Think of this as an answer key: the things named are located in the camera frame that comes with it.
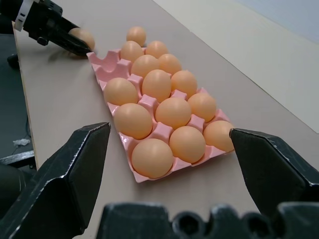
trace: dark floor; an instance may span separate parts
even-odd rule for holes
[[[19,148],[12,142],[30,139],[20,71],[12,69],[6,60],[12,54],[16,54],[14,36],[0,34],[0,158],[33,150],[32,142]]]

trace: pink egg carton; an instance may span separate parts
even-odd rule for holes
[[[93,52],[88,53],[87,56],[89,58],[90,63],[92,64],[92,68],[95,72],[97,82],[100,85],[102,90],[104,90],[106,84],[115,77],[122,77],[122,78],[128,79],[138,91],[138,95],[139,95],[138,104],[143,106],[145,109],[147,109],[152,116],[153,129],[148,137],[141,140],[137,140],[130,136],[119,133],[122,145],[127,154],[127,160],[128,160],[130,169],[133,172],[136,182],[141,183],[147,180],[157,180],[157,179],[168,176],[172,172],[178,171],[180,169],[183,169],[189,166],[192,166],[192,167],[197,166],[199,164],[202,164],[208,161],[211,158],[214,158],[221,154],[225,154],[224,151],[219,150],[214,146],[206,145],[205,154],[199,161],[191,164],[175,157],[174,163],[171,169],[169,170],[169,172],[167,172],[164,176],[160,178],[148,178],[136,172],[131,164],[131,156],[135,146],[142,140],[145,140],[148,138],[157,138],[168,144],[170,135],[173,133],[173,129],[172,127],[165,125],[161,122],[156,122],[154,115],[159,105],[158,101],[155,98],[150,97],[148,95],[142,95],[141,88],[142,88],[143,78],[134,74],[130,74],[132,63],[131,61],[120,59],[120,51],[121,51],[120,49],[109,51],[107,53],[107,56],[104,59],[98,58]],[[197,90],[197,92],[202,93],[207,91],[203,88],[200,88]],[[170,97],[180,97],[187,100],[187,95],[178,90],[171,92]],[[113,105],[110,103],[107,103],[107,105],[111,111],[112,116],[114,116],[114,113],[119,106]],[[205,123],[204,119],[199,118],[196,115],[191,115],[191,119],[187,125],[192,126],[198,129],[201,133],[203,133],[203,130],[208,124],[217,120],[225,120],[230,122],[229,118],[223,113],[223,111],[221,109],[218,109],[216,111],[215,117],[210,122]]]

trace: egg carton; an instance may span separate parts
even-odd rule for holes
[[[115,77],[125,78],[129,80],[137,89],[138,96],[139,96],[139,100],[137,104],[147,109],[152,116],[153,129],[148,137],[141,140],[137,140],[123,133],[118,133],[121,138],[121,142],[124,147],[124,150],[126,152],[130,169],[133,172],[136,182],[141,183],[147,180],[157,180],[157,179],[168,176],[172,172],[178,171],[180,169],[183,169],[189,166],[192,166],[192,167],[197,166],[216,156],[225,154],[225,151],[222,151],[214,146],[206,145],[205,154],[202,156],[202,158],[199,161],[191,164],[175,157],[174,163],[171,169],[169,170],[169,172],[167,172],[164,176],[160,178],[148,178],[136,172],[131,163],[132,152],[135,146],[139,142],[148,138],[160,139],[168,144],[169,138],[174,130],[172,127],[168,125],[165,125],[161,122],[156,122],[154,115],[159,105],[159,102],[153,97],[150,97],[148,95],[142,95],[141,89],[142,89],[143,78],[134,74],[130,74],[132,63],[131,61],[120,59],[120,51],[121,51],[120,49],[111,50],[107,53],[107,56],[104,59],[98,58],[96,54],[93,52],[88,53],[87,56],[89,58],[92,68],[95,72],[97,82],[100,85],[102,91],[104,90],[106,84],[111,79]],[[207,93],[207,91],[203,88],[198,89],[197,92]],[[187,100],[187,95],[178,90],[171,92],[170,97],[180,97]],[[119,106],[111,104],[111,103],[107,103],[107,105],[111,111],[112,116],[114,117],[114,113]],[[205,123],[204,119],[197,117],[196,115],[191,115],[191,119],[187,125],[192,126],[198,129],[201,133],[203,133],[203,130],[208,124],[217,120],[224,120],[224,121],[230,122],[229,118],[224,114],[224,112],[221,109],[217,109],[215,117],[210,122]]]

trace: egg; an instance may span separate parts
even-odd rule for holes
[[[163,141],[155,138],[140,142],[132,153],[132,166],[139,174],[149,178],[164,176],[173,165],[173,153]]]
[[[204,136],[190,126],[175,130],[170,136],[169,146],[175,157],[187,163],[195,163],[200,160],[206,148]]]
[[[165,46],[164,43],[161,41],[152,41],[151,43],[148,44],[145,54],[154,56],[155,58],[159,59],[160,56],[167,54],[168,49]]]
[[[189,71],[178,71],[171,77],[171,90],[179,90],[191,97],[197,91],[195,76]]]
[[[155,120],[173,129],[185,126],[191,117],[191,109],[182,98],[168,98],[159,104],[155,112]]]
[[[160,67],[158,59],[151,55],[140,56],[132,65],[131,74],[142,76],[143,78],[152,70]]]
[[[203,118],[205,122],[211,121],[216,113],[216,100],[208,93],[197,93],[188,99],[191,113]]]
[[[127,41],[134,41],[140,46],[143,46],[146,41],[146,32],[144,28],[140,26],[131,27],[126,35]]]
[[[232,151],[234,145],[229,137],[229,131],[233,127],[231,123],[223,120],[210,123],[203,133],[206,144],[225,152]]]
[[[159,58],[159,68],[173,75],[181,70],[181,64],[174,55],[164,54]]]
[[[142,93],[162,102],[170,96],[170,76],[162,70],[152,70],[144,78]]]
[[[138,92],[134,85],[124,78],[113,78],[105,86],[103,90],[105,103],[121,106],[126,103],[137,103]]]
[[[134,41],[127,41],[123,45],[120,53],[120,57],[122,59],[131,61],[132,63],[134,63],[136,59],[143,55],[144,52],[142,48]]]
[[[95,41],[91,33],[89,33],[85,29],[81,29],[79,27],[73,28],[69,31],[69,34],[76,36],[80,40],[84,41],[91,50],[94,50]]]
[[[114,124],[118,132],[135,139],[147,137],[153,128],[150,113],[143,106],[133,103],[124,104],[116,109]]]

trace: beige table surface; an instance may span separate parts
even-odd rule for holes
[[[147,42],[164,41],[235,126],[280,136],[319,168],[319,136],[153,1],[55,2],[63,7],[64,17],[93,33],[100,57],[120,48],[131,26],[143,26]],[[54,44],[43,47],[26,32],[17,32],[16,40],[38,166],[74,130],[102,121],[111,122],[113,128],[95,209],[88,229],[78,238],[95,237],[103,206],[110,202],[161,202],[171,217],[192,210],[205,219],[217,203],[231,204],[241,214],[257,210],[234,153],[162,180],[137,184],[88,60],[71,59]]]

